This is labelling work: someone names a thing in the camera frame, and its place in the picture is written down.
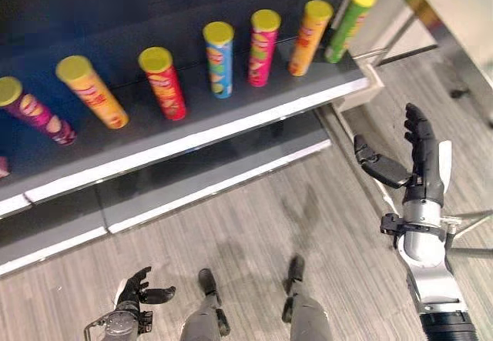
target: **orange chip can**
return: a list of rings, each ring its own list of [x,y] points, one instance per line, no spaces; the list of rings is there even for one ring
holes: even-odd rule
[[[307,74],[315,51],[334,10],[329,3],[312,0],[305,5],[303,21],[288,70],[297,77]]]
[[[169,120],[185,118],[185,101],[171,53],[163,47],[146,48],[139,55],[139,65],[146,72],[164,116]]]
[[[64,82],[110,129],[122,128],[129,117],[108,90],[84,56],[64,58],[56,66],[56,75]]]

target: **green chip can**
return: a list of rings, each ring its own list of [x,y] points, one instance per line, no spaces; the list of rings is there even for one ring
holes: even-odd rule
[[[325,49],[325,59],[328,62],[336,63],[343,57],[344,53],[347,51],[351,37],[356,35],[357,31],[363,25],[368,10],[375,5],[376,1],[377,0],[351,0],[339,28]]]

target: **lower shelf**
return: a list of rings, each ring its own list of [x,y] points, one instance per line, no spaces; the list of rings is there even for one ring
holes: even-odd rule
[[[307,112],[96,186],[110,232],[227,189],[330,145]]]
[[[96,189],[0,220],[0,276],[107,233]]]
[[[305,112],[36,205],[0,220],[0,275],[147,222],[329,145],[318,118]]]

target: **red chip can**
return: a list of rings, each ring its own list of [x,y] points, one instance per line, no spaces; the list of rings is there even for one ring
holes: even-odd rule
[[[169,120],[185,118],[185,102],[169,51],[163,47],[146,48],[139,55],[139,65],[146,72],[165,117]]]

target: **purple chip can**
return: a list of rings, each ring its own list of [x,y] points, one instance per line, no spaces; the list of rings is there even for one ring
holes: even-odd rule
[[[54,115],[35,96],[26,93],[21,82],[14,77],[0,78],[0,108],[59,145],[70,145],[75,141],[76,134],[70,124]]]

